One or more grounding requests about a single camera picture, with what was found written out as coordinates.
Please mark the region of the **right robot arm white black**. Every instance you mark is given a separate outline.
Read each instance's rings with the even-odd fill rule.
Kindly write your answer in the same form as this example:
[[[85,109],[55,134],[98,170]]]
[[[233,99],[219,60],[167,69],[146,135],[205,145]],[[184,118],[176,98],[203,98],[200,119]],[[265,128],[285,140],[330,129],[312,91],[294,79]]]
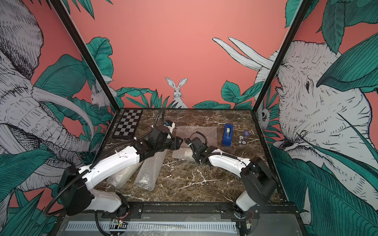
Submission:
[[[278,187],[277,178],[259,157],[253,159],[231,155],[214,146],[207,146],[198,137],[186,138],[192,157],[199,164],[224,169],[238,176],[245,191],[235,201],[236,210],[247,212],[266,205]]]

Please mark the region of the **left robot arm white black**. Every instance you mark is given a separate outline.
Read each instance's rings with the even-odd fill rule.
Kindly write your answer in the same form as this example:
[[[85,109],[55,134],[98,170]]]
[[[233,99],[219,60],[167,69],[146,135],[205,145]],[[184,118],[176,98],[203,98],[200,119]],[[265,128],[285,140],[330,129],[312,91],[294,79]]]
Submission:
[[[122,217],[129,210],[128,202],[120,193],[98,191],[95,186],[113,174],[165,150],[178,150],[182,138],[174,137],[175,124],[164,120],[165,109],[159,110],[152,129],[138,139],[128,141],[119,152],[92,165],[65,169],[56,197],[44,209],[44,216],[65,212],[72,216],[84,211],[105,211]]]

